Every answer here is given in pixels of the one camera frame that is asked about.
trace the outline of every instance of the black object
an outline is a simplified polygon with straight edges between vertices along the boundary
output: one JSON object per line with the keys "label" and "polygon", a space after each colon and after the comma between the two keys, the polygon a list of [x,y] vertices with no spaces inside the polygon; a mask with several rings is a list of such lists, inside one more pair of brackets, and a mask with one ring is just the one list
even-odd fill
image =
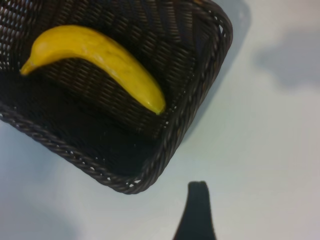
{"label": "black object", "polygon": [[174,240],[216,240],[209,190],[204,181],[189,183],[187,202]]}
{"label": "black object", "polygon": [[[82,59],[22,78],[34,40],[67,24],[94,28],[127,48],[159,82],[165,113],[145,109]],[[0,1],[0,119],[99,183],[137,194],[168,165],[232,38],[230,20],[211,0]]]}

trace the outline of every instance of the basket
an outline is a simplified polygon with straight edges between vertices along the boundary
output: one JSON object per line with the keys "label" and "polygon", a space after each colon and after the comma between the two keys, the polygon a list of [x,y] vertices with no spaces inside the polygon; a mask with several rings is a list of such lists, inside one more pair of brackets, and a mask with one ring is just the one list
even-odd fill
{"label": "basket", "polygon": [[[76,24],[128,49],[161,86],[157,116],[78,58],[21,77],[45,30]],[[0,119],[115,191],[156,182],[216,79],[233,39],[211,0],[19,0],[0,3]]]}

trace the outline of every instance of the woven basket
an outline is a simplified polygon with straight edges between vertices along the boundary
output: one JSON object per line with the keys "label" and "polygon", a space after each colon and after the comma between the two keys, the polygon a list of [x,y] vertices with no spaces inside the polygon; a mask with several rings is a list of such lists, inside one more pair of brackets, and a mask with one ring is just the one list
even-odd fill
{"label": "woven basket", "polygon": [[[68,24],[96,29],[128,49],[160,84],[165,113],[142,107],[82,59],[21,77],[37,36]],[[99,183],[137,194],[168,165],[232,38],[230,20],[211,0],[1,1],[0,119]]]}

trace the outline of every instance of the basket rim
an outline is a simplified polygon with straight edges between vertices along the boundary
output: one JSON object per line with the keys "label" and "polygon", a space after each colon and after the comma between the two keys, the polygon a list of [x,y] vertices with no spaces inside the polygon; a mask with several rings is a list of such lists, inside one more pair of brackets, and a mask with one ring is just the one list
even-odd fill
{"label": "basket rim", "polygon": [[[205,64],[205,68],[201,71],[199,70],[199,67],[197,67],[197,74],[199,74],[199,76],[195,78],[196,80],[194,82],[189,84],[184,97],[179,103],[179,107],[177,107],[177,111],[171,116],[171,119],[174,119],[174,124],[169,125],[167,130],[163,131],[163,134],[160,137],[159,146],[157,146],[157,149],[151,159],[145,160],[139,175],[122,176],[110,172],[106,167],[96,162],[93,158],[86,156],[83,152],[67,144],[63,139],[59,139],[44,127],[27,119],[23,115],[19,114],[15,109],[3,104],[1,101],[0,120],[10,124],[20,132],[34,139],[36,142],[41,143],[50,151],[72,163],[99,183],[108,186],[117,192],[129,195],[138,194],[147,190],[163,173],[170,159],[179,147],[197,113],[198,108],[216,79],[233,41],[232,23],[217,3],[211,0],[179,1],[192,4],[192,7],[195,10],[203,13],[202,18],[205,18],[212,23],[217,21],[214,14],[218,14],[223,18],[225,21],[223,23],[225,26],[225,35],[222,36],[222,39],[225,37],[226,42],[219,41],[219,44],[215,47],[212,44],[209,44],[209,51],[212,51],[210,59],[208,59],[208,62]],[[219,59],[220,64],[215,64],[218,60],[214,60],[213,58]],[[211,68],[214,68],[213,78],[205,79],[203,83],[201,83],[200,75],[204,75],[203,73],[210,71]]]}

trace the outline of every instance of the banana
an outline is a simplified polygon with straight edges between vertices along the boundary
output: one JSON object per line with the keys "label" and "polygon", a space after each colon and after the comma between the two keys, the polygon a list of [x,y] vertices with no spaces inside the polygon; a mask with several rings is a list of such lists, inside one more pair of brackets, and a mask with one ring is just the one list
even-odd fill
{"label": "banana", "polygon": [[67,58],[82,58],[106,71],[133,98],[157,115],[166,108],[164,95],[149,72],[120,44],[87,27],[64,25],[42,33],[20,70],[33,70]]}

